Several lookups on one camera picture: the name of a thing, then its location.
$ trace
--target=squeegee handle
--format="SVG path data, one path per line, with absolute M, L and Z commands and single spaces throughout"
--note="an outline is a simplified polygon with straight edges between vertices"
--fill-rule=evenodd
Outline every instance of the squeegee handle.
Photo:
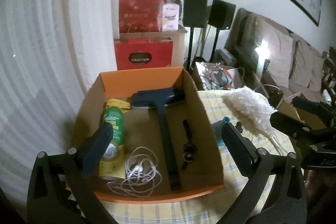
M 163 152 L 165 155 L 166 166 L 169 175 L 169 184 L 172 190 L 178 189 L 181 185 L 179 170 L 174 154 L 173 143 L 170 138 L 166 109 L 164 105 L 157 106 L 157 118 L 159 120 Z

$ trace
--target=black speaker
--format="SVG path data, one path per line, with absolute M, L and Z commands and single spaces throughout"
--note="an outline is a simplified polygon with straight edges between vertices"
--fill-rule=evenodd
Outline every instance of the black speaker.
M 208 24 L 220 30 L 228 30 L 231 27 L 236 5 L 213 0 Z
M 206 25 L 208 0 L 184 0 L 184 27 L 203 28 Z

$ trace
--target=black pole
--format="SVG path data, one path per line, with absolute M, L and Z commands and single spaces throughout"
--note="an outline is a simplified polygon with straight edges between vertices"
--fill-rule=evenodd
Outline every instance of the black pole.
M 190 38 L 189 38 L 189 50 L 188 50 L 188 59 L 187 59 L 187 67 L 186 70 L 189 70 L 190 60 L 191 60 L 191 50 L 193 48 L 193 40 L 194 40 L 194 27 L 190 27 Z
M 213 56 L 215 54 L 216 46 L 217 46 L 217 40 L 218 40 L 218 35 L 219 35 L 220 29 L 216 29 L 216 36 L 215 36 L 215 41 L 213 42 L 213 47 L 212 47 L 212 52 L 211 52 L 211 57 L 210 57 L 210 62 L 213 60 Z

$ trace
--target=bright light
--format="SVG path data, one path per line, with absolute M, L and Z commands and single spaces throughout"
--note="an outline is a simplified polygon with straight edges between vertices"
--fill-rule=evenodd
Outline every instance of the bright light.
M 262 59 L 269 58 L 268 43 L 265 40 L 261 42 L 261 46 L 256 48 L 255 51 L 259 54 L 259 58 Z

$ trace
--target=oval logo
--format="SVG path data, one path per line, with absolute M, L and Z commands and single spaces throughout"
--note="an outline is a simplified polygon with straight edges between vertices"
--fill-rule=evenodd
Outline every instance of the oval logo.
M 152 60 L 149 52 L 133 52 L 128 56 L 128 60 L 136 65 L 144 65 Z

